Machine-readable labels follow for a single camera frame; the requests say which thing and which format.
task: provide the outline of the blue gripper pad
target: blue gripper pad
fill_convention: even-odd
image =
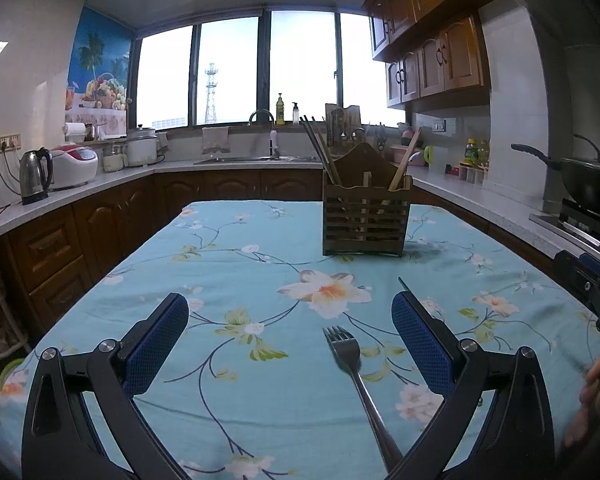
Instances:
[[[391,313],[429,390],[446,397],[464,364],[458,340],[444,322],[429,315],[410,290],[396,294]]]
[[[129,397],[149,389],[188,320],[187,300],[172,292],[122,338],[118,364],[122,369],[122,389]]]

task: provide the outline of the rice cooker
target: rice cooker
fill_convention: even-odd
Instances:
[[[144,166],[158,160],[155,128],[137,128],[126,133],[126,159],[129,166]]]
[[[86,184],[98,173],[98,155],[91,148],[69,143],[51,150],[54,164],[51,189]]]

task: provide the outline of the window pane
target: window pane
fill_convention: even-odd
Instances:
[[[249,120],[256,109],[257,64],[257,18],[204,23],[198,61],[196,122]]]
[[[324,116],[324,104],[337,102],[336,35],[332,12],[271,13],[271,73],[269,106],[276,115],[278,94],[285,102],[285,120],[300,115]]]
[[[189,60],[193,27],[142,40],[138,66],[138,124],[175,128],[189,124]]]
[[[344,105],[360,106],[363,124],[395,126],[405,121],[402,110],[386,107],[384,63],[371,57],[369,18],[341,14]]]

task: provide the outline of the yellow dish soap bottle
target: yellow dish soap bottle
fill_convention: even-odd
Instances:
[[[278,94],[278,102],[276,103],[276,124],[278,126],[285,125],[285,103],[282,100],[282,94]]]

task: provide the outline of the blue floral tablecloth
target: blue floral tablecloth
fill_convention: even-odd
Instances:
[[[0,393],[0,458],[20,472],[22,425],[40,352],[88,352],[121,338],[169,292],[190,323],[139,409],[190,476],[210,479],[382,479],[386,475],[350,377],[322,334],[339,324],[360,342],[362,374],[407,451],[441,397],[395,332],[391,302],[410,286],[426,309],[484,349],[536,350],[555,433],[577,407],[582,368],[600,353],[589,312],[560,286],[440,208],[412,206],[402,258],[322,256],[322,205],[203,202],[185,208],[82,298]],[[452,463],[463,460],[490,398]],[[93,396],[110,457],[125,461]]]

